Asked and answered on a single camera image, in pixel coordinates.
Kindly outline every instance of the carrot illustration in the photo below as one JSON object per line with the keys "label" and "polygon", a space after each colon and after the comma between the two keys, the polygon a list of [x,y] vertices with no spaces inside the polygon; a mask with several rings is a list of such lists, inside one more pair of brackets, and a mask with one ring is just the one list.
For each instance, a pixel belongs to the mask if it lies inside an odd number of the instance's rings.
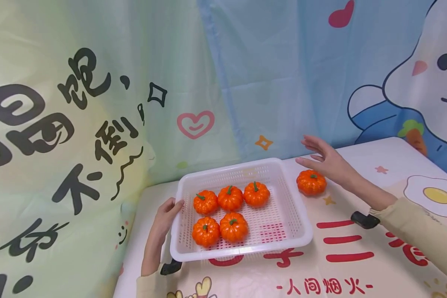
{"label": "carrot illustration", "polygon": [[424,125],[416,120],[407,120],[402,125],[402,129],[397,133],[400,138],[405,137],[406,141],[427,157],[427,147],[425,146],[422,135],[424,134]]}

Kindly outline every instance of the red chinese characters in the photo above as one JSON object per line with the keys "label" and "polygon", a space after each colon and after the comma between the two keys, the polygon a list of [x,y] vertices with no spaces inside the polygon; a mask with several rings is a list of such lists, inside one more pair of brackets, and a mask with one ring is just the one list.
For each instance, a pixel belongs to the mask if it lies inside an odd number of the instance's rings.
{"label": "red chinese characters", "polygon": [[[329,228],[340,228],[342,226],[349,226],[354,224],[351,220],[342,220],[334,222],[322,222],[317,223],[317,228],[329,229]],[[351,235],[351,236],[339,236],[339,237],[326,237],[323,242],[328,245],[344,244],[349,242],[355,242],[362,239],[361,235]],[[326,255],[326,260],[331,263],[340,262],[354,262],[369,259],[374,257],[374,253],[371,251],[355,253],[355,254],[329,254]]]}
{"label": "red chinese characters", "polygon": [[309,294],[310,291],[314,292],[317,295],[321,294],[320,283],[318,282],[317,279],[314,279],[314,278],[305,279],[305,289],[306,289],[306,294]]}
{"label": "red chinese characters", "polygon": [[[362,294],[365,294],[365,293],[366,293],[365,291],[363,291],[363,290],[359,287],[359,279],[356,279],[356,280],[355,280],[355,279],[353,279],[353,278],[351,277],[349,280],[345,279],[344,281],[345,281],[348,285],[351,286],[351,291],[349,291],[349,294],[353,295],[353,294],[356,292],[356,290],[359,291],[359,292],[362,293]],[[366,288],[373,288],[372,285],[366,285],[365,287],[366,287]]]}
{"label": "red chinese characters", "polygon": [[[345,282],[346,282],[346,284],[349,285],[348,293],[350,295],[354,295],[356,293],[361,293],[361,294],[365,295],[366,291],[364,291],[363,288],[366,288],[366,289],[373,288],[372,285],[364,285],[364,286],[359,285],[359,279],[355,279],[353,277],[350,277],[349,279],[345,279]],[[322,294],[320,282],[317,279],[310,277],[310,278],[305,279],[304,283],[305,283],[306,294],[308,294],[308,295],[310,295],[310,293],[315,294],[315,295]],[[332,293],[332,294],[340,295],[343,293],[343,288],[341,286],[341,283],[337,279],[334,279],[334,278],[323,279],[323,285],[326,289],[326,294]],[[278,290],[282,290],[283,286],[276,286],[276,288]],[[295,283],[293,283],[293,279],[290,279],[290,287],[289,287],[288,291],[286,292],[286,294],[291,295],[293,293],[293,291],[295,291],[296,294],[301,295],[301,291],[299,291],[299,289],[297,288]]]}
{"label": "red chinese characters", "polygon": [[326,293],[341,294],[343,289],[337,279],[323,279],[323,285],[326,287]]}
{"label": "red chinese characters", "polygon": [[235,264],[240,263],[243,260],[243,255],[236,255],[235,257],[231,258],[230,260],[226,261],[218,261],[216,259],[209,259],[209,262],[217,267],[228,267],[233,266]]}
{"label": "red chinese characters", "polygon": [[286,292],[286,294],[290,295],[293,292],[293,290],[295,290],[295,292],[298,293],[298,295],[301,295],[300,290],[293,285],[293,280],[290,279],[290,289],[288,290],[288,292]]}
{"label": "red chinese characters", "polygon": [[[389,238],[396,237],[391,232],[387,232],[386,236]],[[389,246],[392,248],[402,247],[402,252],[406,256],[406,258],[413,264],[416,264],[418,266],[427,266],[429,264],[427,257],[425,257],[425,255],[420,250],[418,250],[418,248],[415,248],[412,245],[405,243],[399,238],[396,238],[395,240],[389,242]]]}
{"label": "red chinese characters", "polygon": [[277,262],[276,265],[280,268],[286,268],[290,266],[290,257],[299,257],[300,255],[303,255],[303,252],[301,251],[295,251],[292,252],[294,248],[285,249],[281,253],[276,254],[266,254],[263,255],[265,259],[282,259],[282,262]]}

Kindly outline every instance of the bunny eye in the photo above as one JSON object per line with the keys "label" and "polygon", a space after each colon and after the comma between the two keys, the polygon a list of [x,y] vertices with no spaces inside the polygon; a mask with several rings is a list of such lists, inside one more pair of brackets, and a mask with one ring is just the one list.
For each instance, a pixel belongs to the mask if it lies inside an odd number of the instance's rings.
{"label": "bunny eye", "polygon": [[437,67],[440,70],[447,70],[447,53],[443,54],[437,59]]}

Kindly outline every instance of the finger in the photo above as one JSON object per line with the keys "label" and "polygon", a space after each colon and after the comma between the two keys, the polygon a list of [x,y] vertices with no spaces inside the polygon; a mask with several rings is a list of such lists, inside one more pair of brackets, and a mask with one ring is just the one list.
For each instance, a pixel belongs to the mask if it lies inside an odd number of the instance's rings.
{"label": "finger", "polygon": [[307,148],[308,150],[314,151],[314,152],[320,154],[321,156],[323,156],[323,153],[318,148],[315,148],[315,147],[312,147],[312,146],[305,146],[305,148]]}
{"label": "finger", "polygon": [[311,154],[310,156],[311,156],[312,159],[318,160],[321,163],[324,162],[324,158],[321,157],[321,156],[317,156],[317,155],[314,155],[314,154]]}
{"label": "finger", "polygon": [[182,209],[182,207],[184,206],[184,200],[180,200],[178,201],[174,207],[168,212],[168,214],[174,218],[177,213],[179,213],[179,211]]}
{"label": "finger", "polygon": [[305,145],[305,148],[307,148],[308,150],[315,151],[315,152],[323,155],[323,151],[321,150],[321,148],[318,148],[317,144],[307,141],[307,140],[303,140],[303,141],[301,141],[301,143],[303,145]]}
{"label": "finger", "polygon": [[159,207],[159,211],[168,212],[169,210],[172,209],[172,207],[174,207],[174,203],[175,203],[175,198],[173,198],[173,197],[168,198],[167,201],[165,201],[164,204],[162,204]]}
{"label": "finger", "polygon": [[327,154],[329,151],[334,150],[333,147],[331,147],[327,142],[325,142],[323,139],[318,138],[314,135],[303,135],[305,137],[305,140],[310,141],[314,143],[314,147],[320,148],[320,150]]}
{"label": "finger", "polygon": [[295,161],[296,161],[296,163],[301,164],[305,168],[312,169],[315,171],[319,171],[319,169],[321,167],[321,163],[315,162],[314,160],[310,160],[310,159],[303,158],[303,157],[297,157],[295,159]]}

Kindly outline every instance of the white plastic basket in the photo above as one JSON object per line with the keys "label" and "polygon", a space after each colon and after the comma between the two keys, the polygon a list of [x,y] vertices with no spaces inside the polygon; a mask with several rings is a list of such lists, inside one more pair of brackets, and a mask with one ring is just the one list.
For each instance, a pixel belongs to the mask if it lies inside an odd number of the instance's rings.
{"label": "white plastic basket", "polygon": [[[231,244],[220,239],[210,248],[195,244],[192,228],[202,217],[193,208],[195,194],[208,189],[218,195],[220,189],[228,185],[243,192],[245,186],[254,181],[266,184],[271,196],[262,208],[255,209],[243,202],[237,211],[248,222],[249,233],[245,241]],[[296,186],[296,177],[287,175],[278,158],[185,175],[177,188],[176,200],[180,199],[185,200],[185,205],[174,219],[171,230],[171,255],[180,262],[297,248],[309,244],[312,239],[311,223]],[[219,208],[210,216],[220,223],[225,214]]]}

